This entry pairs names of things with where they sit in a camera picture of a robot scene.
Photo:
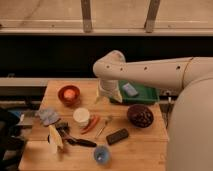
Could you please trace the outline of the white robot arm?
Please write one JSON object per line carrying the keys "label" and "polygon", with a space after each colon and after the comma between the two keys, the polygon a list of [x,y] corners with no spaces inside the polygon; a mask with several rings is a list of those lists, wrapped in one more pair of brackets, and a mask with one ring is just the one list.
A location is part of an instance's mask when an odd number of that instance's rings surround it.
{"label": "white robot arm", "polygon": [[166,171],[213,171],[213,57],[128,62],[113,50],[93,64],[93,72],[98,97],[120,100],[120,80],[177,92]]}

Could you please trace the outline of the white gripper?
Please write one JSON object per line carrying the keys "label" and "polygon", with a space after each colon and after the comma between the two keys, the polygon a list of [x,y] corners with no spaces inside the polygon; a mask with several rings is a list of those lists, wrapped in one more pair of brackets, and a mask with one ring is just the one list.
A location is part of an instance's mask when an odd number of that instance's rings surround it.
{"label": "white gripper", "polygon": [[122,95],[119,92],[118,81],[100,79],[96,91],[95,103],[98,103],[101,100],[102,96],[113,97],[114,100],[121,103]]}

